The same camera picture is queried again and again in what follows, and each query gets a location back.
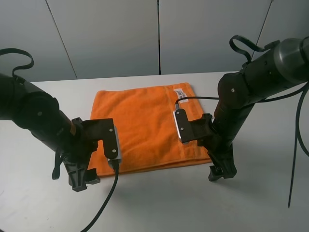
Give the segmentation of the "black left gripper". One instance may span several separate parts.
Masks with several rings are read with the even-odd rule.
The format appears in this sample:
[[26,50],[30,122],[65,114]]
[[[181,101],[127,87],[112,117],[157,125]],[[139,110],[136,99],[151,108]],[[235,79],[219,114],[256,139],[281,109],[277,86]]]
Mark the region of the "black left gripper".
[[98,139],[95,131],[98,122],[96,120],[81,120],[75,118],[72,125],[76,128],[76,134],[72,144],[61,152],[61,159],[69,176],[69,185],[75,192],[87,189],[86,184],[100,183],[100,177],[95,168],[89,168],[91,155],[97,151]]

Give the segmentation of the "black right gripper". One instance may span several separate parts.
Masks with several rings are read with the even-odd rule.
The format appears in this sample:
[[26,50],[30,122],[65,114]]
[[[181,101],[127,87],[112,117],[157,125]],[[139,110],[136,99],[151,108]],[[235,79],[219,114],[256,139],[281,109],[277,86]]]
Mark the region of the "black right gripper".
[[210,166],[208,180],[214,182],[222,177],[224,179],[234,178],[237,174],[237,169],[234,164],[233,146],[215,131],[212,121],[210,122],[210,130],[212,135],[197,141],[198,146],[202,146],[207,150],[213,163]]

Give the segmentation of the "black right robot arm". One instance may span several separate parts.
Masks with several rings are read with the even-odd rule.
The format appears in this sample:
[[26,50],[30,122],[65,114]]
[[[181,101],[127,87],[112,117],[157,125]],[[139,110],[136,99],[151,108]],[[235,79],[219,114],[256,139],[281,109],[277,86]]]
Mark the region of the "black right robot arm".
[[249,39],[235,35],[230,47],[246,57],[240,71],[225,74],[218,84],[219,101],[214,115],[203,114],[205,147],[213,163],[208,179],[233,178],[232,142],[254,105],[261,100],[309,80],[309,39],[288,38],[258,47]]

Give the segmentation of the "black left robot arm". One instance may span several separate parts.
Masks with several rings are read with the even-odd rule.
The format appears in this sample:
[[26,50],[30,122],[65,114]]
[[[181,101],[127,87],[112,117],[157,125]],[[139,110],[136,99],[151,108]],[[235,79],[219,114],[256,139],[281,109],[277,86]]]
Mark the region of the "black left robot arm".
[[98,144],[86,133],[86,122],[70,120],[56,98],[24,79],[0,76],[0,118],[10,120],[55,152],[52,179],[60,177],[63,164],[72,190],[79,192],[100,179],[88,169],[91,154]]

